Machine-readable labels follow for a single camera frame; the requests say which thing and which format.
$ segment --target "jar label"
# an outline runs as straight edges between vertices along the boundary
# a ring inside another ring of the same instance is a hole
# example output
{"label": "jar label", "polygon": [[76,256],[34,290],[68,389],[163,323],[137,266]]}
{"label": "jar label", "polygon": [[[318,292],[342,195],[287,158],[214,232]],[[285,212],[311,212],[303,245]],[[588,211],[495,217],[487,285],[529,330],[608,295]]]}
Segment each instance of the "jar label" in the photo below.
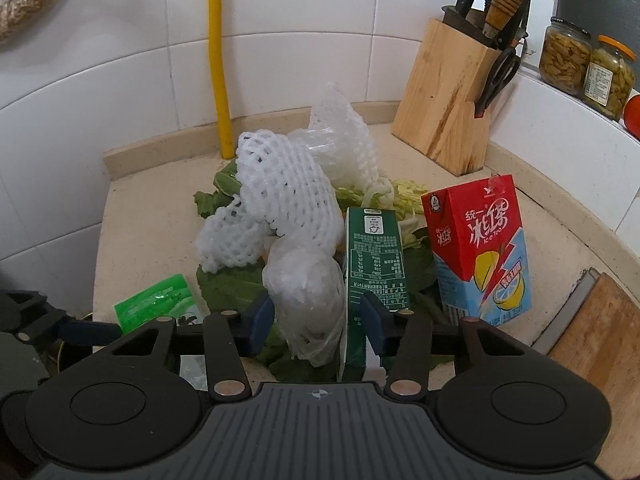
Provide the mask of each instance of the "jar label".
{"label": "jar label", "polygon": [[584,84],[584,94],[602,106],[606,106],[607,100],[609,100],[612,78],[613,72],[611,70],[607,70],[595,63],[589,63],[587,81]]}

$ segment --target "cutting board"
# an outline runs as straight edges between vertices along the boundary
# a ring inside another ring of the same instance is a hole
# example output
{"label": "cutting board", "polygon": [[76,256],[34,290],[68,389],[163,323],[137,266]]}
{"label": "cutting board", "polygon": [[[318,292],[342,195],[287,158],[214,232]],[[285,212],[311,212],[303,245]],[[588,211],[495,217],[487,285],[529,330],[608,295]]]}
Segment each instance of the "cutting board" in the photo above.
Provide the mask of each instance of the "cutting board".
{"label": "cutting board", "polygon": [[491,107],[474,102],[500,52],[434,18],[415,57],[393,134],[455,176],[484,166]]}
{"label": "cutting board", "polygon": [[596,464],[616,480],[640,476],[640,309],[601,274],[549,355],[611,405],[611,430]]}

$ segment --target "nutrition label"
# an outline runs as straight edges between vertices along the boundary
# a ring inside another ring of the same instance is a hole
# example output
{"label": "nutrition label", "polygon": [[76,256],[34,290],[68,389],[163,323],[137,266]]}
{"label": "nutrition label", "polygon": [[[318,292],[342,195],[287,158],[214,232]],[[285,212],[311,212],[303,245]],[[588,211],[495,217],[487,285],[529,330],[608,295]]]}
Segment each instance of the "nutrition label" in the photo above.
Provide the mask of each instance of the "nutrition label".
{"label": "nutrition label", "polygon": [[353,235],[349,254],[349,300],[360,301],[361,295],[373,292],[389,309],[405,308],[408,303],[402,252],[395,236]]}
{"label": "nutrition label", "polygon": [[607,100],[609,100],[612,78],[613,72],[611,70],[607,70],[595,63],[589,63],[587,81],[584,84],[584,94],[599,102],[602,106],[606,106]]}

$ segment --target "pickled vegetable jar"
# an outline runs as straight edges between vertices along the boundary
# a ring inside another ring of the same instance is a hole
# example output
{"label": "pickled vegetable jar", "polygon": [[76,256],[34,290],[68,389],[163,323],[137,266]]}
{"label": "pickled vegetable jar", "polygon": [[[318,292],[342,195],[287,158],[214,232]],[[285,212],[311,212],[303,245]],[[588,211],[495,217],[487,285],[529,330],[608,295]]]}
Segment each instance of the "pickled vegetable jar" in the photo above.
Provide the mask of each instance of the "pickled vegetable jar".
{"label": "pickled vegetable jar", "polygon": [[591,55],[591,34],[577,25],[551,18],[538,69],[545,83],[573,96],[582,94]]}
{"label": "pickled vegetable jar", "polygon": [[631,68],[636,54],[608,36],[599,36],[598,42],[600,46],[591,53],[582,99],[609,119],[619,121],[636,82]]}

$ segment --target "red ice tea carton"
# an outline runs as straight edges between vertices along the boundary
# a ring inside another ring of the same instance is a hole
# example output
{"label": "red ice tea carton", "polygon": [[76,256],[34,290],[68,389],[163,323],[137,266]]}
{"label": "red ice tea carton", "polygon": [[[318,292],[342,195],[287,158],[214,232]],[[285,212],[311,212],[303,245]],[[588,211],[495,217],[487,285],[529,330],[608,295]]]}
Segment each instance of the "red ice tea carton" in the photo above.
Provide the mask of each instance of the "red ice tea carton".
{"label": "red ice tea carton", "polygon": [[531,308],[522,219],[511,175],[422,197],[444,311],[498,326]]}

